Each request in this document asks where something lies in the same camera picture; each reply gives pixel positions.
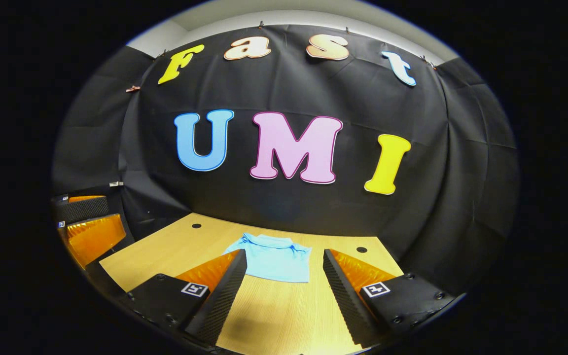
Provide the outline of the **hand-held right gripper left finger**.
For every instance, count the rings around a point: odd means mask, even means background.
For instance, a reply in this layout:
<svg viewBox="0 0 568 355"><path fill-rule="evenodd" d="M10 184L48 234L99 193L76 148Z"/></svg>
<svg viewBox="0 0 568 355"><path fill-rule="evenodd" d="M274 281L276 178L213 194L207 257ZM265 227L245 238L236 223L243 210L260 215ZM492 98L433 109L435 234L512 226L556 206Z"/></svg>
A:
<svg viewBox="0 0 568 355"><path fill-rule="evenodd" d="M156 274L126 293L126 306L166 335L214 346L247 269L243 249L178 276Z"/></svg>

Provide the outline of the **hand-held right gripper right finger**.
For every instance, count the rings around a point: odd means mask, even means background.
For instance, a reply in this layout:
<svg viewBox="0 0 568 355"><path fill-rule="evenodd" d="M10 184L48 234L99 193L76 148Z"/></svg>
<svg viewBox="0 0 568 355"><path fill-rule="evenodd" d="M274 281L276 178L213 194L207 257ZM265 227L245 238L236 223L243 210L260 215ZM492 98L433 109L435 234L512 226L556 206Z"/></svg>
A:
<svg viewBox="0 0 568 355"><path fill-rule="evenodd" d="M456 295L415 273L394 276L335 249L323 270L353 342L395 344L452 308Z"/></svg>

